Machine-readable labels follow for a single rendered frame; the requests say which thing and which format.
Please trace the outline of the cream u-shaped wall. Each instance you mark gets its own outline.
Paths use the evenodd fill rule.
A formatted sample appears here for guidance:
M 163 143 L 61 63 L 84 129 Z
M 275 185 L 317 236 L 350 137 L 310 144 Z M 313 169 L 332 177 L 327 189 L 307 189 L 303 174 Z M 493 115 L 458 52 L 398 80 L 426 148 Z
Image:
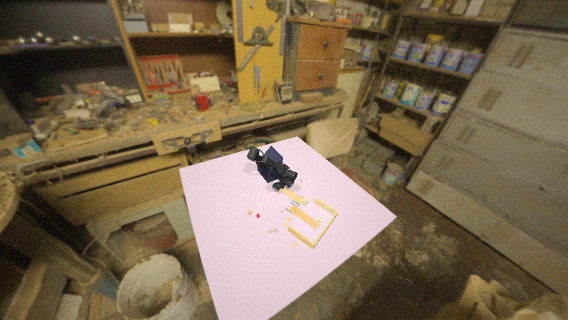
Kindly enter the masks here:
M 313 250 L 335 219 L 338 211 L 338 209 L 315 197 L 292 221 L 288 231 Z

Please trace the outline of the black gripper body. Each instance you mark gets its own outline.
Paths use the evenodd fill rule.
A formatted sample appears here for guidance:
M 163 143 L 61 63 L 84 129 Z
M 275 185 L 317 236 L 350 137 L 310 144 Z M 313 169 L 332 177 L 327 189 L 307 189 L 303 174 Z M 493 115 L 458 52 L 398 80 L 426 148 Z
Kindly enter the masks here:
M 279 182 L 278 182 L 278 183 L 275 182 L 275 183 L 273 184 L 273 188 L 275 188 L 276 190 L 280 190 L 281 187 L 284 185 L 284 184 L 283 184 L 284 179 L 285 179 L 285 178 L 287 179 L 287 176 L 286 176 L 286 177 L 283 177 L 283 176 L 281 176 L 280 174 L 279 174 L 279 177 L 280 177 L 280 178 L 278 179 Z

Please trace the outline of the orange polka-dotted flat strip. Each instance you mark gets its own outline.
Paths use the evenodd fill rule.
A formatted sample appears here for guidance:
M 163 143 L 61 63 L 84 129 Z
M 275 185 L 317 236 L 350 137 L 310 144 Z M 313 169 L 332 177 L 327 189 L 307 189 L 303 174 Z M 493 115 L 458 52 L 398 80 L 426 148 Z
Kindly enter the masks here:
M 293 214 L 296 214 L 297 216 L 302 212 L 300 209 L 298 209 L 297 207 L 295 207 L 294 205 L 289 209 Z

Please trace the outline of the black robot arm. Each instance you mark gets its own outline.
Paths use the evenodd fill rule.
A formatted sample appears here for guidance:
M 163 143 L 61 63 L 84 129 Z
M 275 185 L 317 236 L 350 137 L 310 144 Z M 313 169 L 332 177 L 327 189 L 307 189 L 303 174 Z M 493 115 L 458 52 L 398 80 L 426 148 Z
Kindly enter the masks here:
M 259 151 L 261 151 L 261 153 L 264 156 L 262 156 L 262 155 L 260 156 Z M 254 147 L 254 146 L 250 148 L 246 157 L 247 157 L 247 159 L 249 159 L 253 162 L 256 162 L 257 166 L 259 166 L 261 168 L 264 167 L 266 170 L 268 170 L 269 167 L 272 167 L 272 168 L 274 168 L 274 171 L 277 172 L 277 174 L 280 174 L 283 177 L 287 176 L 287 179 L 286 178 L 284 179 L 283 184 L 285 184 L 288 188 L 293 185 L 294 180 L 297 178 L 298 173 L 295 172 L 295 171 L 289 170 L 290 167 L 288 167 L 288 165 L 286 165 L 284 163 L 281 163 L 281 164 L 276 163 L 275 161 L 270 159 L 268 156 L 266 156 L 262 152 L 262 150 Z

